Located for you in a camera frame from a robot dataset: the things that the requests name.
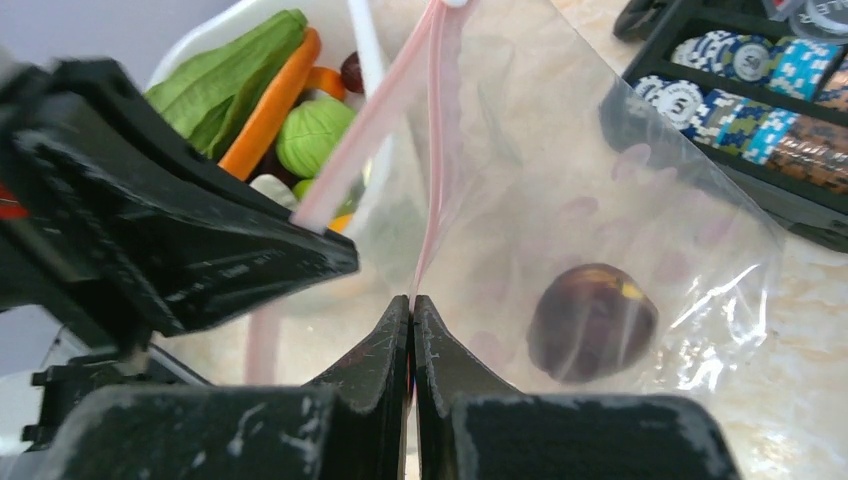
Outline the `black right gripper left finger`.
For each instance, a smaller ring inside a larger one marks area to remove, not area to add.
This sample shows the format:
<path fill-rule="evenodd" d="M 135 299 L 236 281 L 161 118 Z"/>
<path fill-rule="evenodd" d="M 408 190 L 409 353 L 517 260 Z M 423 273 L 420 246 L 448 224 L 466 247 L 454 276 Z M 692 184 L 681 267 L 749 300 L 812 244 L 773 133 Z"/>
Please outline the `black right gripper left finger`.
<path fill-rule="evenodd" d="M 112 383 L 69 411 L 38 479 L 400 479 L 408 300 L 302 386 Z"/>

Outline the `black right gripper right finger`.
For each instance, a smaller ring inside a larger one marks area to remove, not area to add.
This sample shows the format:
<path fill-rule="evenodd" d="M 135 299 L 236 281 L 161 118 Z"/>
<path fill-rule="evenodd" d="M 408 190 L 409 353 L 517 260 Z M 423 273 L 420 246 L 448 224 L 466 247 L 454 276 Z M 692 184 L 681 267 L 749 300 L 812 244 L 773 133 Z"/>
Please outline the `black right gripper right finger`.
<path fill-rule="evenodd" d="M 425 479 L 737 479 L 721 429 L 671 395 L 525 394 L 447 329 L 433 301 L 411 314 Z"/>

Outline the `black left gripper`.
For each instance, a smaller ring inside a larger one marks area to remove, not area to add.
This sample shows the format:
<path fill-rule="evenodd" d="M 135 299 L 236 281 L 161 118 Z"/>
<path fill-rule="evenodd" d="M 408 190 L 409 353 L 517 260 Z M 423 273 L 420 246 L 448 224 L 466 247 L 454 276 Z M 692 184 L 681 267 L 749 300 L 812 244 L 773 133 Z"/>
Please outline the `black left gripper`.
<path fill-rule="evenodd" d="M 69 154 L 127 100 L 132 160 L 119 218 L 142 280 L 129 299 L 113 240 L 82 195 Z M 1 55 L 1 447 L 47 449 L 66 415 L 110 384 L 197 384 L 153 331 L 209 330 L 278 297 L 354 273 L 352 241 L 310 233 L 289 210 L 177 140 L 111 60 L 41 68 Z"/>

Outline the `dark purple round fruit toy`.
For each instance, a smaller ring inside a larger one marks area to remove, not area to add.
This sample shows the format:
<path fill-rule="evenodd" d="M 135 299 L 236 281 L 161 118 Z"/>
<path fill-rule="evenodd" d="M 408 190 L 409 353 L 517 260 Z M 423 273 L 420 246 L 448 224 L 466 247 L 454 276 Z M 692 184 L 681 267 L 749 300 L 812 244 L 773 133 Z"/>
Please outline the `dark purple round fruit toy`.
<path fill-rule="evenodd" d="M 637 282 L 605 263 L 558 275 L 526 335 L 529 359 L 561 384 L 584 384 L 632 367 L 649 350 L 659 311 Z"/>

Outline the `clear zip top bag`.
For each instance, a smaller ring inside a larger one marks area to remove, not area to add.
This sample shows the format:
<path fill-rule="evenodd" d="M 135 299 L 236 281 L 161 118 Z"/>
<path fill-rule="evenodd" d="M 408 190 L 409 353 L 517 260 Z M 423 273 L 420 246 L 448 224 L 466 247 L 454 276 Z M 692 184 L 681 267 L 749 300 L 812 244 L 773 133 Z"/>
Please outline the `clear zip top bag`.
<path fill-rule="evenodd" d="M 662 116 L 615 149 L 601 105 L 622 85 L 548 1 L 430 2 L 294 216 L 327 225 L 363 183 L 345 230 L 360 269 L 255 311 L 246 381 L 276 381 L 285 354 L 314 374 L 406 295 L 526 391 L 713 393 L 766 338 L 780 241 Z M 632 367 L 561 384 L 526 335 L 552 281 L 588 263 L 632 276 L 659 325 Z"/>

